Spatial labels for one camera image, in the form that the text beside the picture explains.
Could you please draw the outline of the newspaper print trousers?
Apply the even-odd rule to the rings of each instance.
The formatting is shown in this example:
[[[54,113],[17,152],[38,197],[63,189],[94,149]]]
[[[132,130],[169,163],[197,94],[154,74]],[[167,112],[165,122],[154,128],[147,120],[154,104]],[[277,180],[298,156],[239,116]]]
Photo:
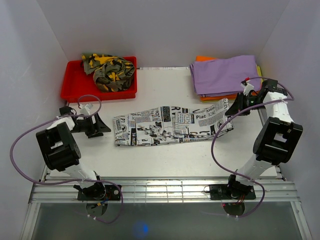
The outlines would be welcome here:
[[[115,145],[158,146],[207,141],[233,130],[223,98],[206,108],[160,106],[113,118]]]

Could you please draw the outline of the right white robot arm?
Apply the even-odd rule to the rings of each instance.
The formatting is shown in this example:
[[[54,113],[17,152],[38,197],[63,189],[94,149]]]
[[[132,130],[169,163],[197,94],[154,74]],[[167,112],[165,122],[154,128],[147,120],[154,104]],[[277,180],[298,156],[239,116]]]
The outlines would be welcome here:
[[[253,155],[228,178],[226,194],[232,199],[245,199],[254,192],[253,181],[267,169],[287,163],[303,133],[303,127],[291,118],[288,101],[292,94],[277,80],[262,78],[259,91],[246,78],[241,82],[243,92],[237,94],[225,116],[247,116],[251,110],[265,109],[266,120],[253,144]]]

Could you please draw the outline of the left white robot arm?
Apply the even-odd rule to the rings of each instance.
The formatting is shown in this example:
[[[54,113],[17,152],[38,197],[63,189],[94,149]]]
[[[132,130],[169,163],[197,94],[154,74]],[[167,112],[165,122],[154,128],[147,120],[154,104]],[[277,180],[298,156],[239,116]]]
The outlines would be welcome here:
[[[76,117],[71,116],[74,110],[72,107],[61,107],[61,118],[35,136],[44,162],[50,170],[65,173],[75,179],[78,184],[74,188],[85,197],[102,200],[107,195],[106,187],[94,170],[80,162],[81,151],[73,137],[73,133],[85,133],[87,138],[92,139],[111,132],[98,113],[88,116],[90,108],[90,104],[81,107],[82,116]]]

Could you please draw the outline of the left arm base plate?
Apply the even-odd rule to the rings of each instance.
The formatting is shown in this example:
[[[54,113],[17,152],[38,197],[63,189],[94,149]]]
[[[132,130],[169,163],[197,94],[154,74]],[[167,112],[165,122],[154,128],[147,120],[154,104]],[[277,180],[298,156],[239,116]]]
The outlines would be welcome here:
[[[108,201],[120,201],[121,200],[121,194],[120,191],[118,190],[118,188],[114,185],[110,185],[110,184],[105,184],[105,195],[104,197],[101,198],[94,198],[92,196],[86,196],[85,194],[83,194],[82,192],[78,192],[77,194],[77,200],[78,201],[104,201],[104,200],[108,200]]]

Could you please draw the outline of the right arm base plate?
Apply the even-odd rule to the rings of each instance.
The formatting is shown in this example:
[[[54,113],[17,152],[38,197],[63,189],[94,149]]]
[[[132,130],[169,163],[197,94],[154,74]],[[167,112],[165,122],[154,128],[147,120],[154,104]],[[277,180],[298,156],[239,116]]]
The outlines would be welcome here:
[[[252,186],[234,187],[230,184],[211,184],[209,185],[211,200],[255,200],[256,194]]]

